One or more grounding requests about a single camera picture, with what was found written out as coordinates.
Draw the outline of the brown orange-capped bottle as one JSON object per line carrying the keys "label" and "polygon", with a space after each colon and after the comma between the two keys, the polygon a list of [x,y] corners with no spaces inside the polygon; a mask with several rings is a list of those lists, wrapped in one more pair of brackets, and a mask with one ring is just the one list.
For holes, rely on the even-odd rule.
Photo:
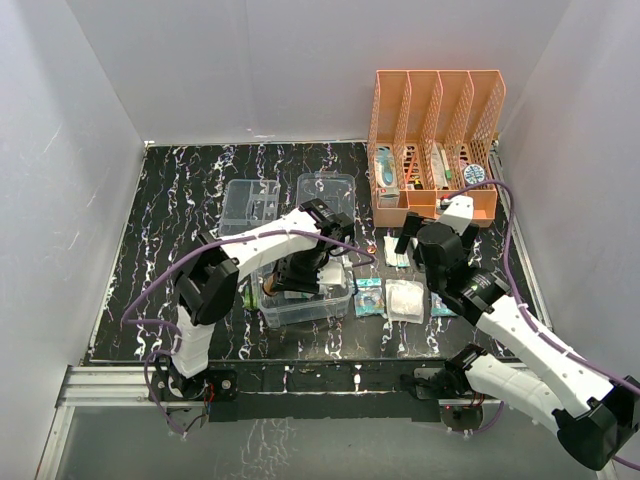
{"label": "brown orange-capped bottle", "polygon": [[277,275],[275,273],[271,273],[269,276],[264,278],[262,283],[262,291],[267,296],[274,296],[278,293],[276,290],[277,286]]}

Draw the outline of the clear plastic medicine box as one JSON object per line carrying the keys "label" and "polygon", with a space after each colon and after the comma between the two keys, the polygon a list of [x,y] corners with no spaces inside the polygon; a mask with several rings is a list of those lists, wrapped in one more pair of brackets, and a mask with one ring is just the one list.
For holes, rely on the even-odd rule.
{"label": "clear plastic medicine box", "polygon": [[329,261],[339,261],[344,265],[347,280],[344,288],[319,285],[318,294],[280,292],[274,296],[267,296],[262,291],[262,283],[264,278],[272,273],[278,260],[251,274],[251,287],[257,299],[258,310],[269,327],[280,328],[327,317],[342,317],[346,314],[349,299],[354,292],[354,279],[348,257],[337,256],[333,253],[334,250],[333,246],[328,245],[321,251],[329,254]]}

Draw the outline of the green sachet packet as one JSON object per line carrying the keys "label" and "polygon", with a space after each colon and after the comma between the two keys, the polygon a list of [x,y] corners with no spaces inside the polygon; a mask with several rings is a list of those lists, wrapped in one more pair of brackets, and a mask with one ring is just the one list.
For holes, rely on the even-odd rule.
{"label": "green sachet packet", "polygon": [[254,295],[253,288],[251,286],[247,286],[243,290],[242,294],[243,306],[248,311],[255,311],[258,309],[257,299]]}

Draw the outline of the white teal dressing packet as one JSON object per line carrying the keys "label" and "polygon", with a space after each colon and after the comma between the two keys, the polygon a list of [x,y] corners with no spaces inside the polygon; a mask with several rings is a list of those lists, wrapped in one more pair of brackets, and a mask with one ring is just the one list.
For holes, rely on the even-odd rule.
{"label": "white teal dressing packet", "polygon": [[399,239],[386,235],[384,237],[384,258],[385,263],[389,267],[409,268],[411,266],[409,257],[406,253],[397,253],[396,247]]}

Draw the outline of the white gauze pad packet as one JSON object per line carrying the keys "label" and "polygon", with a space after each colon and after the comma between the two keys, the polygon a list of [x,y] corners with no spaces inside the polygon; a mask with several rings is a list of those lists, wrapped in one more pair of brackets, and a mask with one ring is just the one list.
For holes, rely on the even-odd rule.
{"label": "white gauze pad packet", "polygon": [[391,322],[422,324],[424,286],[408,280],[390,279],[385,284],[387,316]]}

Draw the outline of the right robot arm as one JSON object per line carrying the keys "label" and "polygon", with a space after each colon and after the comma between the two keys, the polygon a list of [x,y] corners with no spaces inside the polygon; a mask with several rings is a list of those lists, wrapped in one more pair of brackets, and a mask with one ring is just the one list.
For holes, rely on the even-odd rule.
{"label": "right robot arm", "polygon": [[430,292],[456,315],[497,339],[523,362],[521,372],[470,344],[445,363],[455,395],[499,399],[545,426],[584,467],[602,470],[639,430],[639,383],[591,365],[535,319],[495,273],[469,264],[478,226],[450,212],[407,214],[397,252],[413,244]]}

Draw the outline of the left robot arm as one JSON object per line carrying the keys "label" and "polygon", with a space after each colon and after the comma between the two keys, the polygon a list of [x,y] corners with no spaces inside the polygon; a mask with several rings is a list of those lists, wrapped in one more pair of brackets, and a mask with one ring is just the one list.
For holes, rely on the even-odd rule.
{"label": "left robot arm", "polygon": [[209,234],[199,236],[208,249],[187,261],[173,278],[179,334],[165,385],[184,399],[204,392],[214,325],[233,309],[242,280],[271,266],[262,281],[263,293],[270,297],[317,297],[332,287],[343,288],[347,273],[338,255],[353,238],[353,219],[319,199],[241,234],[218,240]]}

